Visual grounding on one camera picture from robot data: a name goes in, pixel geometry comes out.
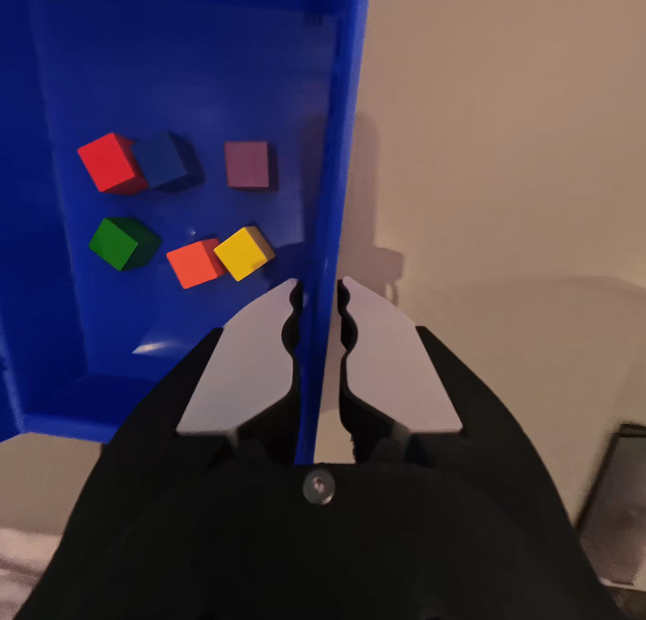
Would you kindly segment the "yellow wooden cube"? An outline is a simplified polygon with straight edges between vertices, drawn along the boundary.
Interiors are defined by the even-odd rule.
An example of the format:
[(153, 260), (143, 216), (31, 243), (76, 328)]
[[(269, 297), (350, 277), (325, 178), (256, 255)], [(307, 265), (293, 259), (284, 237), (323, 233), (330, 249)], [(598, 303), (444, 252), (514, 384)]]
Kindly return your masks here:
[(217, 244), (213, 252), (236, 282), (252, 275), (276, 256), (255, 225), (239, 229)]

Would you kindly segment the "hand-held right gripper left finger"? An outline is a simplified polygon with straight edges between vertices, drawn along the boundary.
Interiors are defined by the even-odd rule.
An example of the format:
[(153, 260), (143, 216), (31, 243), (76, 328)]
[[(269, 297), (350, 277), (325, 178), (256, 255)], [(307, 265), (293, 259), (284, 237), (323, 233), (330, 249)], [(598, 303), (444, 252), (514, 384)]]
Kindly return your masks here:
[(176, 426), (183, 437), (257, 440), (295, 454), (301, 418), (296, 348), (302, 282), (290, 278), (240, 310), (222, 334)]

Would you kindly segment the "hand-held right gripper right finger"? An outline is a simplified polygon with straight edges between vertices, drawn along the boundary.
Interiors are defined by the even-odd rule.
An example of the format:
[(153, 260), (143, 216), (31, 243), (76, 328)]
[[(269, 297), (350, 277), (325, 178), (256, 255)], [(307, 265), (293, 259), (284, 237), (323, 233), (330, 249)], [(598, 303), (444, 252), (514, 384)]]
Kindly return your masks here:
[(418, 435), (456, 435), (463, 423), (413, 321), (351, 277), (337, 282), (338, 408), (355, 454), (384, 438), (406, 449)]

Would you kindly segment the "red wooden cube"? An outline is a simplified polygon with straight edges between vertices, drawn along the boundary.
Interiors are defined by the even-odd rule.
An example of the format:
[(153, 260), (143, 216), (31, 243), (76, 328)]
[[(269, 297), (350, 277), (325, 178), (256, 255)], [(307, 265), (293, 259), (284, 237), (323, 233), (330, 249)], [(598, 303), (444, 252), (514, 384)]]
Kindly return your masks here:
[(135, 143), (130, 138), (110, 132), (77, 149), (99, 192), (133, 196), (149, 188), (134, 155)]

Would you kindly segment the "green wooden cube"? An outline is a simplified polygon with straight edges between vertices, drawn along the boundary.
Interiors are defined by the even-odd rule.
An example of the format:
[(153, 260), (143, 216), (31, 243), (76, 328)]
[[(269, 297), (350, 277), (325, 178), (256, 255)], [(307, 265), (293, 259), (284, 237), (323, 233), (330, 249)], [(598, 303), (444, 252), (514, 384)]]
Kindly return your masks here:
[(102, 219), (88, 247), (118, 271), (145, 267), (162, 244), (152, 229), (136, 218)]

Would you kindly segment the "purple wooden cube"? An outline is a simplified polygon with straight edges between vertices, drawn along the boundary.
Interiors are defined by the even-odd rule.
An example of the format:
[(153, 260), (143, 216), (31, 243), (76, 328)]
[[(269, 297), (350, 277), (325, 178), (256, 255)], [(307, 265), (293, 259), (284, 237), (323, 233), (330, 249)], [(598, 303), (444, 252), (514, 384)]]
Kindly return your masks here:
[(226, 141), (223, 151), (228, 187), (270, 188), (270, 148), (267, 141)]

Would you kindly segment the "blue wooden cube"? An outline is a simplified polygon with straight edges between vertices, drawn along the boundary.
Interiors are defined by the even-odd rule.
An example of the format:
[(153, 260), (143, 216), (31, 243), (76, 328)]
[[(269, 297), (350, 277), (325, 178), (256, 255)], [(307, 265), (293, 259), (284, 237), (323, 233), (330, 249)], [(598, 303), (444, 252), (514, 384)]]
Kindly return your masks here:
[(160, 192), (178, 194), (206, 180), (193, 144), (174, 132), (138, 140), (132, 151), (149, 187)]

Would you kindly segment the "blue plastic bin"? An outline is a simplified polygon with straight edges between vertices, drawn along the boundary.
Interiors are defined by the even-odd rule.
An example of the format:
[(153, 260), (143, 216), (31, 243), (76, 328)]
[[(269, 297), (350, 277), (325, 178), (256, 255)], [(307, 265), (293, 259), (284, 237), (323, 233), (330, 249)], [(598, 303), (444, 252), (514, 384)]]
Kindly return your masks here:
[[(368, 0), (1, 0), (1, 440), (108, 443), (210, 330), (303, 282), (297, 463), (313, 461)], [(190, 141), (203, 185), (103, 194), (77, 149)], [(227, 186), (223, 144), (267, 141), (270, 188)], [(102, 219), (162, 239), (118, 271)], [(184, 290), (166, 253), (255, 225), (275, 258)]]

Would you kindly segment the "orange wooden cube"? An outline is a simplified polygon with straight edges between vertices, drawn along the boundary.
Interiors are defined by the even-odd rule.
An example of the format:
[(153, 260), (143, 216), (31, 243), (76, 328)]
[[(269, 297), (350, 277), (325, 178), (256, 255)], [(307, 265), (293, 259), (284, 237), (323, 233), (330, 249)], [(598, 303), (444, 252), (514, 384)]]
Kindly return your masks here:
[(184, 290), (225, 276), (228, 271), (215, 254), (218, 238), (207, 238), (166, 253), (171, 268)]

